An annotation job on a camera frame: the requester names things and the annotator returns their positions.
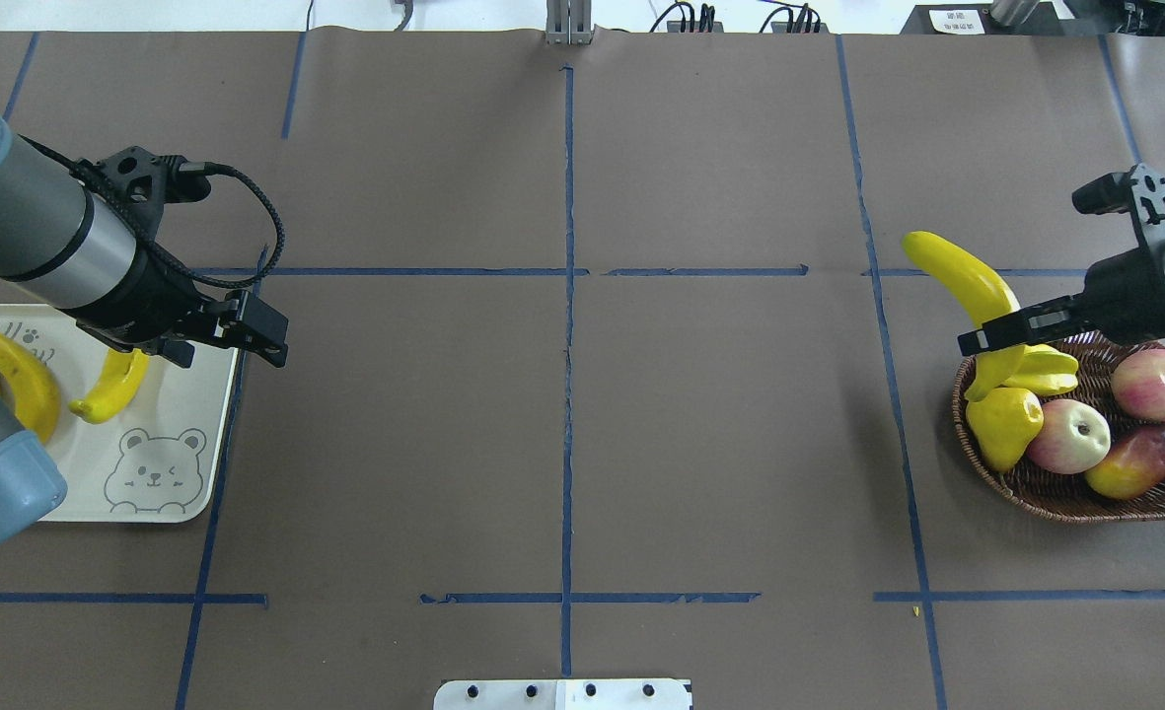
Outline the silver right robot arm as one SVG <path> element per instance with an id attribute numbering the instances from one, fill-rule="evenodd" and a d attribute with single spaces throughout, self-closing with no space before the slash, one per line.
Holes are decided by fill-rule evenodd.
<path id="1" fill-rule="evenodd" d="M 1099 332 L 1120 346 L 1165 338 L 1165 239 L 1090 265 L 1078 295 L 988 319 L 958 337 L 962 356 Z"/>

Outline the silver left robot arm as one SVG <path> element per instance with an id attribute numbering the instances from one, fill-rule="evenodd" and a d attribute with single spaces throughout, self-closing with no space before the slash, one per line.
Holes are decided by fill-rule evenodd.
<path id="1" fill-rule="evenodd" d="M 164 208 L 243 180 L 130 147 L 65 159 L 0 115 L 0 544 L 38 521 L 176 523 L 207 507 L 241 354 L 285 361 L 252 277 L 160 246 Z"/>

